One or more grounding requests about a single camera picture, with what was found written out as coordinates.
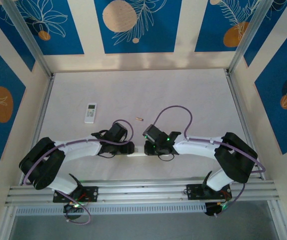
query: ventilation grille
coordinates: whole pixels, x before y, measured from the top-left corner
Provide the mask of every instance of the ventilation grille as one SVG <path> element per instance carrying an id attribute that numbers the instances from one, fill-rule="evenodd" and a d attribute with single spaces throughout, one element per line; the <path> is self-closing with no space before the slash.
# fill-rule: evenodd
<path id="1" fill-rule="evenodd" d="M 166 214 L 166 213 L 204 213 L 204 202 L 163 203 L 163 204 L 111 204 L 87 206 L 92 215 L 114 214 Z M 16 216 L 57 216 L 63 215 L 63 206 L 21 206 Z M 69 213 L 69 215 L 85 215 L 86 213 Z"/>

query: white remote control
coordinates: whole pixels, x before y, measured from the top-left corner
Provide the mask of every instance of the white remote control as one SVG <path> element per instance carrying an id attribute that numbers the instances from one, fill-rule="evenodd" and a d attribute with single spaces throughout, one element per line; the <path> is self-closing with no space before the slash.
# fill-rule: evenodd
<path id="1" fill-rule="evenodd" d="M 96 109 L 97 103 L 88 103 L 84 116 L 85 124 L 93 124 L 95 122 Z"/>

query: cream wall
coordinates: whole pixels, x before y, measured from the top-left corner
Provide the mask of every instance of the cream wall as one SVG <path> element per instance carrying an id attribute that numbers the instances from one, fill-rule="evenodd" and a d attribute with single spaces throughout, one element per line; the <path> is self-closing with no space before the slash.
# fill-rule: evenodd
<path id="1" fill-rule="evenodd" d="M 26 86 L 21 105 L 0 161 L 0 217 L 11 185 L 20 177 L 18 164 L 31 146 L 48 77 L 36 63 L 32 72 L 0 30 L 0 55 Z"/>
<path id="2" fill-rule="evenodd" d="M 287 153 L 282 155 L 264 106 L 255 87 L 255 80 L 287 38 L 287 9 L 270 33 L 249 68 L 242 60 L 233 74 L 241 91 L 247 120 L 256 150 L 273 179 L 287 216 Z"/>
<path id="3" fill-rule="evenodd" d="M 227 68 L 235 52 L 195 52 L 208 0 L 183 0 L 173 53 L 105 54 L 94 1 L 68 0 L 84 55 L 47 55 L 55 72 Z"/>

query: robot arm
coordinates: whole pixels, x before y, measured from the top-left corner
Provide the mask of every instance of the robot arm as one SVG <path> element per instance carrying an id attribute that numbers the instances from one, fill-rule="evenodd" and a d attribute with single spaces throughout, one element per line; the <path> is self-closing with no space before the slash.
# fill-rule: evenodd
<path id="1" fill-rule="evenodd" d="M 73 175 L 60 172 L 60 167 L 69 161 L 86 156 L 103 153 L 132 154 L 135 150 L 134 143 L 121 141 L 122 137 L 127 137 L 127 132 L 120 123 L 114 123 L 110 130 L 96 132 L 83 139 L 52 141 L 49 137 L 44 137 L 24 157 L 19 168 L 27 175 L 36 161 L 53 150 L 48 154 L 47 160 L 44 159 L 33 169 L 28 179 L 36 190 L 48 187 L 77 198 L 83 193 L 83 186 Z"/>
<path id="2" fill-rule="evenodd" d="M 217 160 L 221 169 L 206 178 L 206 186 L 216 192 L 234 181 L 246 183 L 255 164 L 239 152 L 231 152 L 231 148 L 221 143 L 236 147 L 255 159 L 258 157 L 254 150 L 231 132 L 227 132 L 223 137 L 185 137 L 181 132 L 171 132 L 167 135 L 150 125 L 143 136 L 147 139 L 144 145 L 146 155 L 191 154 Z"/>

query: black mounting plate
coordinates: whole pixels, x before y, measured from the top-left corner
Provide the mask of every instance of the black mounting plate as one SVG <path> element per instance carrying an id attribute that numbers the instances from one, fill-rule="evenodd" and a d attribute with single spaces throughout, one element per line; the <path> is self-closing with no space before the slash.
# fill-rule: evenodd
<path id="1" fill-rule="evenodd" d="M 80 199 L 77 199 L 79 203 L 96 203 L 98 198 L 98 187 L 97 186 L 83 186 L 82 188 L 83 196 Z M 54 203 L 70 203 L 71 200 L 62 196 L 59 192 L 54 191 L 53 200 Z"/>
<path id="2" fill-rule="evenodd" d="M 220 191 L 204 191 L 202 184 L 188 184 L 186 190 L 188 200 L 225 200 L 227 197 L 230 199 L 232 198 L 232 192 L 229 185 L 224 186 Z"/>

